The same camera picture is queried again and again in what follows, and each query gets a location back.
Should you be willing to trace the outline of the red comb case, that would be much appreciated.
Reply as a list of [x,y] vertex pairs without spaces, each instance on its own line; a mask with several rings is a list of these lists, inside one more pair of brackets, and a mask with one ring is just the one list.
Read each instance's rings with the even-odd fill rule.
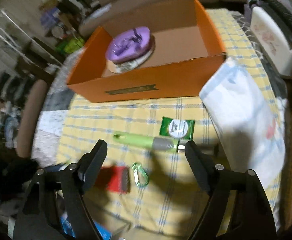
[[129,168],[127,166],[102,167],[98,173],[94,186],[109,192],[129,193]]

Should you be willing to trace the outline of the white printed tote bag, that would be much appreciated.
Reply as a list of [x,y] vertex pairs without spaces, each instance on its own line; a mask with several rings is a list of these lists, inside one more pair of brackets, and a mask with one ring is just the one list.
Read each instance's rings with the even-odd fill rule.
[[199,93],[230,167],[254,170],[264,188],[282,171],[285,143],[275,115],[250,73],[229,57]]

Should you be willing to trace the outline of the green handled tool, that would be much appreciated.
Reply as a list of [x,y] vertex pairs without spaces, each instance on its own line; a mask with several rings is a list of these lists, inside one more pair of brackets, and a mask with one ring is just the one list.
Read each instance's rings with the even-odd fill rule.
[[112,137],[115,142],[123,145],[145,148],[152,151],[177,153],[184,151],[186,148],[185,142],[170,137],[150,137],[125,132],[115,132]]

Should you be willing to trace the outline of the green carabiner clip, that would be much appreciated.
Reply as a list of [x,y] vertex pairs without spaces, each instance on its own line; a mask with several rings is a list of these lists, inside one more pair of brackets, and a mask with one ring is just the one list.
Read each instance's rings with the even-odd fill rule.
[[135,185],[139,188],[146,187],[149,183],[149,177],[145,170],[143,169],[141,163],[135,162],[131,168],[133,170],[133,178]]

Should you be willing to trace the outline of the green wipes packet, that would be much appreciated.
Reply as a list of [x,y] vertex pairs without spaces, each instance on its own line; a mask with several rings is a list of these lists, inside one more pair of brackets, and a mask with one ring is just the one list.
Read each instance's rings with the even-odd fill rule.
[[194,127],[194,120],[180,120],[163,117],[159,135],[175,139],[192,140]]

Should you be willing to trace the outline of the blue cardboard box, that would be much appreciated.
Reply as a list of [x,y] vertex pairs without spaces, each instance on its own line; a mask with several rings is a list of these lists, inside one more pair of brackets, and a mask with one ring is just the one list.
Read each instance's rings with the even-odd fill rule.
[[60,222],[65,234],[79,239],[111,239],[112,233],[105,227],[84,215],[60,215]]

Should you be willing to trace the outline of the yellow plaid tablecloth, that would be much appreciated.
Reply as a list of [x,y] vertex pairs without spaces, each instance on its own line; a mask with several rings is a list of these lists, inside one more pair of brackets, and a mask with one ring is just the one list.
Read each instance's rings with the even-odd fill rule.
[[128,194],[92,188],[87,204],[110,227],[125,221],[137,239],[185,239],[206,204],[189,164],[181,153],[151,153],[114,142],[115,131],[156,136],[163,117],[195,121],[194,141],[219,146],[219,138],[199,97],[90,103],[74,96],[64,121],[56,161],[72,163],[102,139],[107,142],[106,165],[130,166],[140,162],[150,182],[143,189],[132,185]]

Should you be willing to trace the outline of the orange cardboard box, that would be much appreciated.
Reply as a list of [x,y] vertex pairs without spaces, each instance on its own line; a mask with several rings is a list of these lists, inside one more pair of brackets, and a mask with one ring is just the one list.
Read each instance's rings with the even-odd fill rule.
[[[114,38],[148,27],[155,49],[141,66],[122,74],[107,68]],[[198,0],[167,0],[122,13],[98,26],[67,79],[90,102],[197,96],[226,59],[226,49]]]

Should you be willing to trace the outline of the purple oval tray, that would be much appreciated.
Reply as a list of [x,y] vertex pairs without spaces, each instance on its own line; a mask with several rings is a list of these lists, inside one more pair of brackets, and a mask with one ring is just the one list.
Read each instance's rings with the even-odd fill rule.
[[151,31],[136,27],[117,35],[108,45],[105,57],[113,63],[125,63],[146,54],[151,48]]

